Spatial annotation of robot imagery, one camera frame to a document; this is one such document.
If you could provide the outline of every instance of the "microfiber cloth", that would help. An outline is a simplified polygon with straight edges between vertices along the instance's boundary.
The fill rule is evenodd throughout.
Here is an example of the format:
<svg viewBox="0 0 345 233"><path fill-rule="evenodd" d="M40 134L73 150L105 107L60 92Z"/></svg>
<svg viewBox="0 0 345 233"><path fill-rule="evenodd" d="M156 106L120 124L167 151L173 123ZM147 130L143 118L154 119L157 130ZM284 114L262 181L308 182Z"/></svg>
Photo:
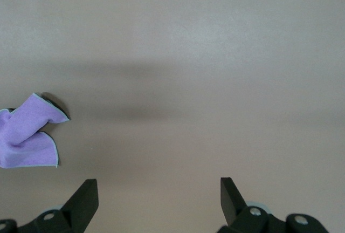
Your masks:
<svg viewBox="0 0 345 233"><path fill-rule="evenodd" d="M69 118L63 111L37 94L14 111L0 110L0 167L57 166L53 139L38 130L48 122L65 121Z"/></svg>

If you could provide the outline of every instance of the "screw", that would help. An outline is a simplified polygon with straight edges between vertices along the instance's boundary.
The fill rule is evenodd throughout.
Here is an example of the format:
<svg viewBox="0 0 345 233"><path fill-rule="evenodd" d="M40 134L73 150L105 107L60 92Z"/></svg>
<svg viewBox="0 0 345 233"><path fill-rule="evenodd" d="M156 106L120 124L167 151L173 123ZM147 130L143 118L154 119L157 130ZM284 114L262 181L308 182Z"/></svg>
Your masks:
<svg viewBox="0 0 345 233"><path fill-rule="evenodd" d="M258 208L251 208L250 213L254 216L260 216L261 215L261 211Z"/></svg>
<svg viewBox="0 0 345 233"><path fill-rule="evenodd" d="M308 225L307 219L304 218L303 216L296 216L295 221L299 224L302 224L302 225Z"/></svg>
<svg viewBox="0 0 345 233"><path fill-rule="evenodd" d="M47 215L45 215L44 217L43 217L43 220L44 221L47 221L47 220L50 220L51 218L53 218L54 217L54 213L48 213Z"/></svg>

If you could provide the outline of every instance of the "purple cloth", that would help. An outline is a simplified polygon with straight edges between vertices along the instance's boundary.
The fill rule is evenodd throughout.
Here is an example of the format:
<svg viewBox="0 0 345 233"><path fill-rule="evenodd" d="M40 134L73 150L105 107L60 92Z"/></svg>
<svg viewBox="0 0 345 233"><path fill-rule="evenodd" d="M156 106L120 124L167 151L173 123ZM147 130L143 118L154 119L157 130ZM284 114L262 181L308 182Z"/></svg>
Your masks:
<svg viewBox="0 0 345 233"><path fill-rule="evenodd" d="M0 167L57 166L53 139L37 131L48 122L65 121L69 118L64 112L36 94L12 112L0 110Z"/></svg>

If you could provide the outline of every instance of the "table surface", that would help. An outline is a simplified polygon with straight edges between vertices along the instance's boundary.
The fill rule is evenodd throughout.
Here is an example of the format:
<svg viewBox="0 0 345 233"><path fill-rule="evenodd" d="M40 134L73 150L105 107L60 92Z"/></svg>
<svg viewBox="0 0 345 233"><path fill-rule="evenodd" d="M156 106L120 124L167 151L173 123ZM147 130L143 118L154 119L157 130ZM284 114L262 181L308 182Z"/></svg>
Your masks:
<svg viewBox="0 0 345 233"><path fill-rule="evenodd" d="M71 121L60 166L0 170L22 225L96 178L86 232L216 232L220 178L345 228L344 0L0 0L0 108Z"/></svg>

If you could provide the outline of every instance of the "silver screw head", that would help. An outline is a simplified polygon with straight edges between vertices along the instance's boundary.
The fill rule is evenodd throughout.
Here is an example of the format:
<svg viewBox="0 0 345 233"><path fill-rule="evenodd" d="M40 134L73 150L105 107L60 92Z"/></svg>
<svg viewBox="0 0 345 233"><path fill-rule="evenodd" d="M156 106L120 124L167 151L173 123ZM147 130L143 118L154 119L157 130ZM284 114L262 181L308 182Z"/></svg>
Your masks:
<svg viewBox="0 0 345 233"><path fill-rule="evenodd" d="M54 213L48 213L43 217L44 221L48 221L54 217Z"/></svg>
<svg viewBox="0 0 345 233"><path fill-rule="evenodd" d="M304 218L303 216L295 216L295 221L299 224L302 224L302 225L308 225L308 221L306 218Z"/></svg>
<svg viewBox="0 0 345 233"><path fill-rule="evenodd" d="M249 211L254 216L260 216L261 215L261 211L258 208L254 207L254 208L251 208Z"/></svg>

